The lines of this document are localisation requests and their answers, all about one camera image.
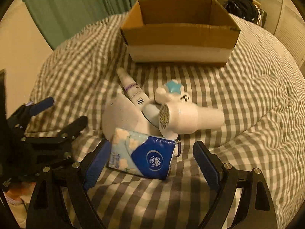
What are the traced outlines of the white mesh bag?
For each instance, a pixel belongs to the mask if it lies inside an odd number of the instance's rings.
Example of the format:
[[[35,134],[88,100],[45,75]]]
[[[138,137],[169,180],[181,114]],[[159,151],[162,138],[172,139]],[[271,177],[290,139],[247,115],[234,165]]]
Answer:
[[[102,113],[102,131],[112,141],[116,128],[123,128],[153,136],[161,136],[143,113],[122,93],[119,93],[105,107]]]

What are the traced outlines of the white toothpaste tube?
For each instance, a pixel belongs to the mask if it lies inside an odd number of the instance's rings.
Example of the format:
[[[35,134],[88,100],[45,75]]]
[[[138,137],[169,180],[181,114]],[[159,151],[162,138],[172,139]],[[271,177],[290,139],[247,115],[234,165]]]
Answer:
[[[136,81],[125,71],[125,69],[118,68],[117,75],[124,87],[124,90],[128,94],[128,97],[131,100],[131,102],[137,108],[139,108],[140,111],[142,111],[144,106],[148,102],[150,102],[149,97],[136,83]]]

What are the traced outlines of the blue tissue pack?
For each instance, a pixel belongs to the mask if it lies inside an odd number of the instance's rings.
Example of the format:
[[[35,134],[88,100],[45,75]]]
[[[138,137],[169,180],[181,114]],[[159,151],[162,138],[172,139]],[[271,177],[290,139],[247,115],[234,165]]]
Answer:
[[[176,142],[157,136],[116,128],[109,167],[150,179],[167,179]]]

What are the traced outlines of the light blue small case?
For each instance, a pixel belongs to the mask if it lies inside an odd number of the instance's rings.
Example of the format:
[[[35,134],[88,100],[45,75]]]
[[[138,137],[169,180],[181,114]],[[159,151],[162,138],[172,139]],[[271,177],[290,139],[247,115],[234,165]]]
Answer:
[[[156,128],[159,128],[160,108],[161,106],[159,104],[147,103],[142,110],[146,119]]]

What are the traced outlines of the white hair dryer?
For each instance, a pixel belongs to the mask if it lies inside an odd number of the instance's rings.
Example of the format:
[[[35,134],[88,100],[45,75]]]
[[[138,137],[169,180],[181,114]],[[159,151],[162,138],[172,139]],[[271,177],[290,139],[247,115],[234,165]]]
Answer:
[[[166,139],[177,139],[198,130],[219,129],[224,122],[223,111],[189,102],[167,102],[159,111],[159,130]]]

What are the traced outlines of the white plush star toy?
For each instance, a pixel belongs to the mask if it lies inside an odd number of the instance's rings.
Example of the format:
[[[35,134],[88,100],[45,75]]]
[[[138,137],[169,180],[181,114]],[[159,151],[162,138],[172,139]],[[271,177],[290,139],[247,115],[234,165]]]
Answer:
[[[192,102],[192,95],[185,91],[185,87],[172,79],[155,90],[155,102],[165,104],[171,101]]]

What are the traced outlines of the large green curtain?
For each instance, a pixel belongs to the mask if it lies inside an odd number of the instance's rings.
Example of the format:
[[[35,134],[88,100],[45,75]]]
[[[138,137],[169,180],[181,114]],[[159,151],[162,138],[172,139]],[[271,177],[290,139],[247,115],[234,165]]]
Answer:
[[[127,12],[137,0],[22,0],[42,36],[55,49],[87,24]]]

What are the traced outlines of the open cardboard box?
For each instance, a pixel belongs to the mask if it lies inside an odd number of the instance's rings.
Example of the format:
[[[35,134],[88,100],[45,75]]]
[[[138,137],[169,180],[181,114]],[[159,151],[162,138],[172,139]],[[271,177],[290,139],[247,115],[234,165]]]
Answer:
[[[136,63],[222,67],[240,28],[215,0],[137,0],[120,32]]]

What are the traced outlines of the white louvered wardrobe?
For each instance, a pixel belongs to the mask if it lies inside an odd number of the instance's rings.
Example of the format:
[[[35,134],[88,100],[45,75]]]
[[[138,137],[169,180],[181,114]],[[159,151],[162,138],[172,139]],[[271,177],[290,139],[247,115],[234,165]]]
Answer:
[[[264,28],[277,37],[301,67],[304,63],[304,20],[291,0],[262,0]]]

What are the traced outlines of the black clothes on chair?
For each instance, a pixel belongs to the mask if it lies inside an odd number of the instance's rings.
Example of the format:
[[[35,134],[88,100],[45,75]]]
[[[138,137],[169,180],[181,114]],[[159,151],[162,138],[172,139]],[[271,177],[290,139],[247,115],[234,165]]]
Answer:
[[[224,4],[224,9],[229,14],[262,26],[261,12],[253,0],[227,0]]]

